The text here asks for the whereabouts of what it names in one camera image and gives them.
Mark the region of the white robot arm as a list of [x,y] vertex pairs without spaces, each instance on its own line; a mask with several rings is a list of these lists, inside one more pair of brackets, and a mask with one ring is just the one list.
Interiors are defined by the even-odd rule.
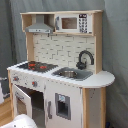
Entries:
[[0,77],[0,128],[38,128],[32,119],[31,98],[16,85],[12,87],[12,97],[4,99]]

